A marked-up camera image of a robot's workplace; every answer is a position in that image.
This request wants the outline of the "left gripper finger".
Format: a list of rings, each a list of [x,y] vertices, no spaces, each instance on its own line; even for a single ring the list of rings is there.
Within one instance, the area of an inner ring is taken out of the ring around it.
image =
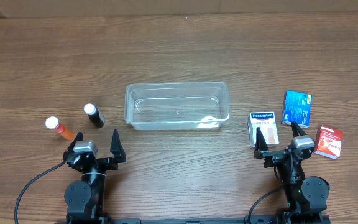
[[[73,142],[68,146],[68,148],[66,149],[66,151],[63,153],[63,160],[66,161],[68,156],[74,152],[74,146],[78,141],[82,141],[83,140],[83,133],[82,132],[78,132],[78,134],[76,135],[76,137],[74,138]]]
[[[110,152],[113,154],[114,160],[116,163],[126,162],[126,153],[122,147],[122,144],[119,139],[119,133],[117,129],[114,129],[111,141]]]

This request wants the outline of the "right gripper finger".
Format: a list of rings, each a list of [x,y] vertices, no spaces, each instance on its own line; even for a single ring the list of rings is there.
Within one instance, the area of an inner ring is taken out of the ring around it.
[[[296,121],[292,121],[291,122],[291,128],[292,128],[292,133],[293,133],[293,137],[298,137],[298,136],[307,136],[308,134],[302,130],[302,128],[298,125],[298,123]]]
[[[258,127],[256,129],[256,140],[255,140],[255,148],[254,148],[254,159],[262,159],[264,158],[264,154],[269,152],[269,147],[265,142],[264,135],[262,134],[261,129]]]

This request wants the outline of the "blue medicine box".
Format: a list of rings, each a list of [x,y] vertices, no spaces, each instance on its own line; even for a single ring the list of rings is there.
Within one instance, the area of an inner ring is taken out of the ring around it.
[[[312,99],[311,94],[287,90],[283,101],[282,124],[291,125],[295,121],[301,128],[308,128]]]

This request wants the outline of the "white Hansaplast plaster box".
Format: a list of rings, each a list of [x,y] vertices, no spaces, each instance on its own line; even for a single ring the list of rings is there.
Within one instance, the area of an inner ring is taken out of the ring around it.
[[[275,113],[273,111],[251,112],[247,117],[247,124],[251,147],[256,144],[257,128],[260,128],[268,147],[279,145]]]

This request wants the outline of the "black bottle white cap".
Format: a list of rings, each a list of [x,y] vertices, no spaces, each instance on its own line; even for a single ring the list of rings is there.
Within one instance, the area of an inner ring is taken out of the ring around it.
[[[104,115],[97,106],[92,103],[84,105],[84,112],[88,115],[90,121],[98,128],[102,128],[105,124]]]

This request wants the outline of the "orange bottle white cap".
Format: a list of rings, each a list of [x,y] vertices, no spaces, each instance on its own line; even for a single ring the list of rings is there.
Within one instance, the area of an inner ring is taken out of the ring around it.
[[[54,130],[67,140],[74,140],[74,134],[62,124],[57,117],[51,116],[45,120],[45,126],[48,129]]]

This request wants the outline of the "red medicine box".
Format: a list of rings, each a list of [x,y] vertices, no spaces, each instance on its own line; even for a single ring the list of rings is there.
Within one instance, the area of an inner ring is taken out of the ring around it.
[[[341,155],[343,134],[341,130],[321,125],[316,134],[314,153],[338,159]]]

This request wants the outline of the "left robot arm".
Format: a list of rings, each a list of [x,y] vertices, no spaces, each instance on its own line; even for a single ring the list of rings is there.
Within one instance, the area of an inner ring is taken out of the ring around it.
[[[112,135],[111,157],[97,157],[98,149],[93,141],[85,141],[79,132],[63,154],[68,166],[81,173],[79,181],[72,182],[65,190],[67,223],[111,223],[104,212],[106,172],[117,170],[126,162],[126,154],[115,129]]]

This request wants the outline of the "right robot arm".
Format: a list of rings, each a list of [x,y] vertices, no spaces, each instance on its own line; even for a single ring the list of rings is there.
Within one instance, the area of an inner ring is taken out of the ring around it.
[[[275,215],[264,217],[265,223],[329,223],[329,217],[323,215],[327,209],[329,183],[321,177],[306,177],[301,162],[312,156],[315,141],[304,132],[296,122],[291,123],[293,139],[283,150],[270,151],[260,128],[256,129],[254,158],[263,159],[264,167],[274,168],[275,175],[282,186],[259,198],[247,216],[251,223],[252,212],[256,205],[268,196],[283,191],[288,207],[279,208]]]

